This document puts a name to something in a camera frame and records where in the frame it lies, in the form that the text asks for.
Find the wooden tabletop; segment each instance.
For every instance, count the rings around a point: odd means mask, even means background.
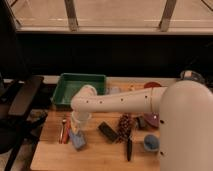
[[[121,87],[128,91],[143,88],[143,84],[112,83],[108,86]],[[37,145],[31,164],[32,171],[159,171],[157,153],[146,152],[143,139],[147,134],[159,136],[156,128],[149,126],[146,130],[133,130],[133,151],[131,161],[127,161],[125,143],[110,143],[98,130],[98,126],[105,121],[114,130],[122,113],[93,113],[89,123],[84,127],[87,145],[77,151],[72,142],[59,144],[61,122],[64,115],[71,111],[50,110],[44,124],[40,141]]]

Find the orange object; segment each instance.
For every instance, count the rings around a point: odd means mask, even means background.
[[[60,133],[60,137],[59,137],[59,144],[62,143],[66,122],[67,122],[67,120],[65,118],[63,118],[62,119],[62,126],[61,126],[61,133]]]
[[[162,86],[157,82],[148,82],[144,85],[144,88],[152,88],[152,87],[162,87]]]

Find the green plastic bin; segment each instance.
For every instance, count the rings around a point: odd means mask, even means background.
[[[63,73],[53,93],[52,103],[57,109],[70,108],[71,98],[86,84],[95,87],[98,95],[103,95],[106,91],[106,76]]]

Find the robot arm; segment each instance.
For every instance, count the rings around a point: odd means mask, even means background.
[[[72,99],[71,107],[77,112],[158,113],[165,90],[166,87],[156,87],[98,96],[94,87],[85,85]]]
[[[84,86],[72,99],[74,111],[159,113],[160,170],[212,171],[213,95],[195,81],[97,96]]]

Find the black chair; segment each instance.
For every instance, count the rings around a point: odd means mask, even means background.
[[[15,80],[0,96],[0,154],[11,150],[5,171],[10,171],[25,138],[39,141],[31,131],[43,124],[47,114],[37,121],[27,120],[32,102],[43,82],[41,76],[31,76],[23,84]]]

